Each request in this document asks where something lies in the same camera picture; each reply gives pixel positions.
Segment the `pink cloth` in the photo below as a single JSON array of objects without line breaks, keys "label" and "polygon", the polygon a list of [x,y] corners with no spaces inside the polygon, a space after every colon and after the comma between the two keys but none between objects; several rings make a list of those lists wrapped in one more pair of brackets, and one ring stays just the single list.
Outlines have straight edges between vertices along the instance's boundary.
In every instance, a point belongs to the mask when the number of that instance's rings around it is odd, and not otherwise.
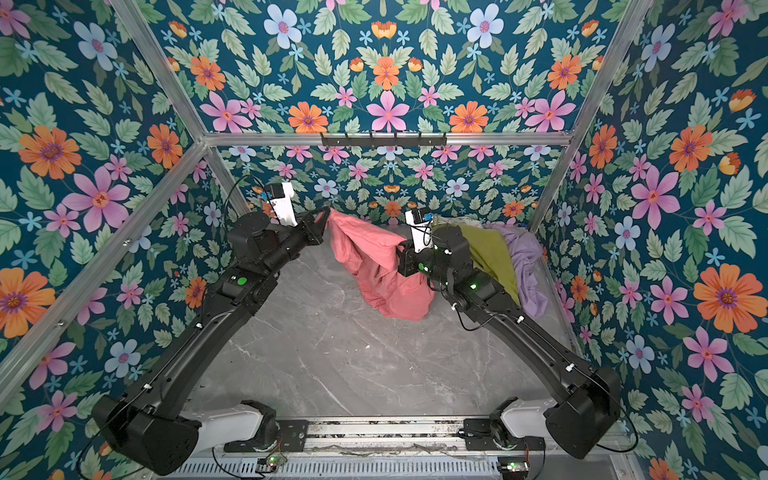
[{"label": "pink cloth", "polygon": [[387,318],[419,322],[427,316],[435,293],[426,277],[398,272],[403,236],[336,210],[327,227],[335,259],[354,277],[369,306]]}]

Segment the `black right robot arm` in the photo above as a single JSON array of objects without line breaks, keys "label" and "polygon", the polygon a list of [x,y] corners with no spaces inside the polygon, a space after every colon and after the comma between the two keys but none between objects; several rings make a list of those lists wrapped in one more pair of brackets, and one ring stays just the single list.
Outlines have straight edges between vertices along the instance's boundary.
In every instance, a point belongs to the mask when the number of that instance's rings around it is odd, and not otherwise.
[{"label": "black right robot arm", "polygon": [[546,387],[546,399],[511,397],[490,414],[489,435],[497,446],[538,437],[583,459],[618,421],[618,373],[580,357],[528,316],[499,281],[474,265],[459,228],[443,228],[427,242],[400,242],[396,265],[404,276],[425,275],[454,311],[500,338]]}]

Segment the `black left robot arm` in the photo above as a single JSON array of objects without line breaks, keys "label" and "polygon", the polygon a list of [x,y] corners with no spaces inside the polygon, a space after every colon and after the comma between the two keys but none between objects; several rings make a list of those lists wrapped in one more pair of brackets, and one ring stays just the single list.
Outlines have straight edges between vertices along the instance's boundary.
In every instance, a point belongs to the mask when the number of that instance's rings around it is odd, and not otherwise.
[{"label": "black left robot arm", "polygon": [[111,448],[157,475],[179,469],[193,454],[231,442],[273,446],[273,408],[245,400],[226,409],[193,412],[185,404],[223,347],[264,305],[281,269],[307,246],[320,245],[329,208],[278,226],[262,212],[240,217],[227,233],[233,263],[207,288],[199,312],[159,360],[120,397],[92,410]]}]

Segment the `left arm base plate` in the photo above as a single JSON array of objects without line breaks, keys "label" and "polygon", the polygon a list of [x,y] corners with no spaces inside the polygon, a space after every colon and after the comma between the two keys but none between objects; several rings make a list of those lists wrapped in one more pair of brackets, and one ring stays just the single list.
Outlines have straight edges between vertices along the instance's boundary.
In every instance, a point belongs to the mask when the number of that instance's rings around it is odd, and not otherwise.
[{"label": "left arm base plate", "polygon": [[308,438],[308,420],[268,420],[254,437],[229,442],[227,453],[302,452]]}]

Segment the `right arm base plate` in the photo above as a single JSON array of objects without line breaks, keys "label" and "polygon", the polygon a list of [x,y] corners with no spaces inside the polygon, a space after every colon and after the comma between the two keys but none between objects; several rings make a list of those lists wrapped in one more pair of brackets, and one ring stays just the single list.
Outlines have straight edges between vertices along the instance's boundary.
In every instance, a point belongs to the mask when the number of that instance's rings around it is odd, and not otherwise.
[{"label": "right arm base plate", "polygon": [[456,435],[463,439],[469,451],[544,451],[541,437],[515,437],[499,420],[466,418]]}]

